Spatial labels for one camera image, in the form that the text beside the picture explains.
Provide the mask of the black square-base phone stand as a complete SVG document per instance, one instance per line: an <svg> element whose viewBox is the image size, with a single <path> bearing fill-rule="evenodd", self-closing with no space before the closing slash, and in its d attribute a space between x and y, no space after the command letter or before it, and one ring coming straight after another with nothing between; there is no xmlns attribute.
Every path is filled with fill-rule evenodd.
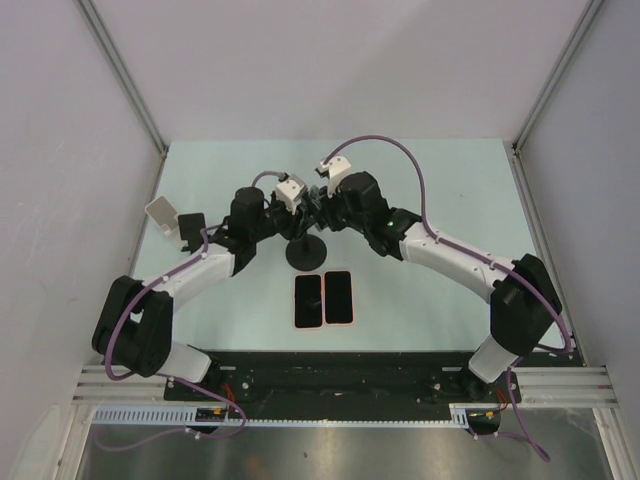
<svg viewBox="0 0 640 480"><path fill-rule="evenodd" d="M183 252L205 252L208 247L205 215L202 212L181 214L177 217Z"/></svg>

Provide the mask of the black round-base phone stand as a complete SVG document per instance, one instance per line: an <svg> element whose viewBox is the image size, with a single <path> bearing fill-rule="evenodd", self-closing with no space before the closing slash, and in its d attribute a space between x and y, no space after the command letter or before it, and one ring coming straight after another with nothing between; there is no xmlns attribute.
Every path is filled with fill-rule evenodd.
<svg viewBox="0 0 640 480"><path fill-rule="evenodd" d="M288 264L298 271L312 271L321 267L327 258L324 241L310 234L291 240L285 249Z"/></svg>

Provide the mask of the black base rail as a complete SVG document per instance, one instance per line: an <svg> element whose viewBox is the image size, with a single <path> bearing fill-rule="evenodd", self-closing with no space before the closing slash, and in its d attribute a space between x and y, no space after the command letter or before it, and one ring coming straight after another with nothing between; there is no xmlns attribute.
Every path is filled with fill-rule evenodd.
<svg viewBox="0 0 640 480"><path fill-rule="evenodd" d="M426 419L449 404L475 409L518 395L515 374L486 384L471 374L462 352L251 352L211 351L211 367L195 388L166 382L170 402L201 404L206 391L229 387L247 418L339 420Z"/></svg>

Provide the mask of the grey case phone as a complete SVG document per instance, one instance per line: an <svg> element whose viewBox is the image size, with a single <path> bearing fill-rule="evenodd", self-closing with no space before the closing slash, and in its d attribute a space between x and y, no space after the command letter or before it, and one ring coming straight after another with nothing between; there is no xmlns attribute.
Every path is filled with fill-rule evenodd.
<svg viewBox="0 0 640 480"><path fill-rule="evenodd" d="M308 191L309 201L317 208L321 207L322 189L313 185Z"/></svg>

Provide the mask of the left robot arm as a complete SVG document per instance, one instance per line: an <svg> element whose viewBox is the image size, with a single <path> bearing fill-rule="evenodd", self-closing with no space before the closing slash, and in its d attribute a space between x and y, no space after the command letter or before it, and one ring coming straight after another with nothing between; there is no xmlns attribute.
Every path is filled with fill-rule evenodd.
<svg viewBox="0 0 640 480"><path fill-rule="evenodd" d="M242 271L259 242L305 233L312 224L308 201L307 188L292 180L279 183L269 198L256 187L241 188L221 224L202 229L201 246L184 263L151 281L116 279L92 338L108 378L181 378L197 398L214 397L221 376L210 368L208 354L174 341L174 314L211 285Z"/></svg>

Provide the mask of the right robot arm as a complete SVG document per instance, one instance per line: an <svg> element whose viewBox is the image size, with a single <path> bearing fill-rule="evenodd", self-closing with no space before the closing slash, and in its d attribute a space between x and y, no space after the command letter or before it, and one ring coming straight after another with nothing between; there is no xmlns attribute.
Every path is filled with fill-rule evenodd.
<svg viewBox="0 0 640 480"><path fill-rule="evenodd" d="M461 376L469 399L486 400L502 373L539 347L560 318L562 305L544 263L530 254L519 260L493 257L428 232L419 215L389 206L368 172L321 176L327 181L318 193L322 227L352 229L378 255L434 270L488 304L489 334Z"/></svg>

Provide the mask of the pink case phone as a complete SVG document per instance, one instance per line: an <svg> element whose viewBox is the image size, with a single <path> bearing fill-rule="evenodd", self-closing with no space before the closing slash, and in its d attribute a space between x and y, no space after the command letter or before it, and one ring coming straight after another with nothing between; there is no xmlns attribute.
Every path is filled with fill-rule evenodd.
<svg viewBox="0 0 640 480"><path fill-rule="evenodd" d="M322 326L322 301L320 275L299 275L294 279L294 326L296 329L316 329Z"/></svg>
<svg viewBox="0 0 640 480"><path fill-rule="evenodd" d="M327 324L353 323L353 285L350 272L327 271L324 274L324 306Z"/></svg>

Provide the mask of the white phone stand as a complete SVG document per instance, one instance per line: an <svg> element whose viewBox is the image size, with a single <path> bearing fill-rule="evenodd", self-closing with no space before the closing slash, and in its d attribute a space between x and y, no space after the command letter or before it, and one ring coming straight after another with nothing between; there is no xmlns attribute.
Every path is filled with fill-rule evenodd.
<svg viewBox="0 0 640 480"><path fill-rule="evenodd" d="M178 231L178 212L165 196L158 196L144 207L149 219L165 237L172 237Z"/></svg>

